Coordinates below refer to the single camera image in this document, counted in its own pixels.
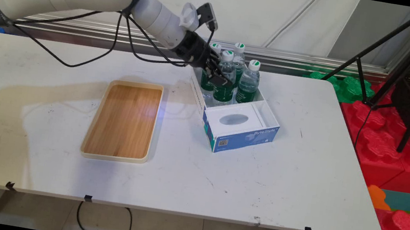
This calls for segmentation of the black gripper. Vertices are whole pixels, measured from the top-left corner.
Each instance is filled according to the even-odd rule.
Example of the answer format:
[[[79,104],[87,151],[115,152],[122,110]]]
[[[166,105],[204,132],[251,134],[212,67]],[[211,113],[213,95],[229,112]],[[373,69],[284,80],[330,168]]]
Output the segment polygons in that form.
[[[225,76],[220,68],[221,56],[218,52],[213,52],[210,42],[213,33],[210,34],[208,41],[205,41],[193,31],[185,32],[185,35],[173,52],[182,61],[173,61],[174,66],[189,65],[194,68],[202,68],[205,71],[207,80],[215,86],[232,87],[233,82]]]

